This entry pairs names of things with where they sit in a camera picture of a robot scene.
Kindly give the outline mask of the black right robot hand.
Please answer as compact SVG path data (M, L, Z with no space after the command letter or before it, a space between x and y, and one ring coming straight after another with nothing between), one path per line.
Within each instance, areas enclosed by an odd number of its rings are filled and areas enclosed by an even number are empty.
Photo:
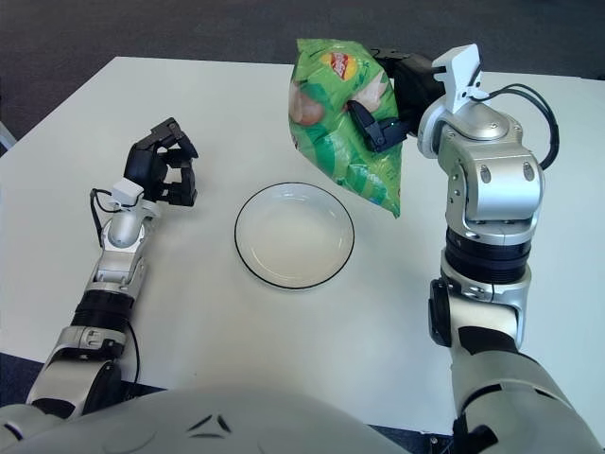
M427 57L402 53L396 49L372 48L370 54L382 66L383 74L394 82L398 114L384 119L373 113L386 84L376 81L347 102L347 110L361 134L365 146L373 153L382 153L401 144L409 135L418 134L425 110L445 94L443 84L434 76L444 69L434 68Z

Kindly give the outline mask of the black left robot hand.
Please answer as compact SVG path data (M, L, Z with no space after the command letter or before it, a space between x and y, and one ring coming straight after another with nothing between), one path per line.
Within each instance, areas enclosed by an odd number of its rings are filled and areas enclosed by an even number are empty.
M179 123L169 117L132 145L123 176L143 188L144 200L191 207L198 194L193 170L198 157Z

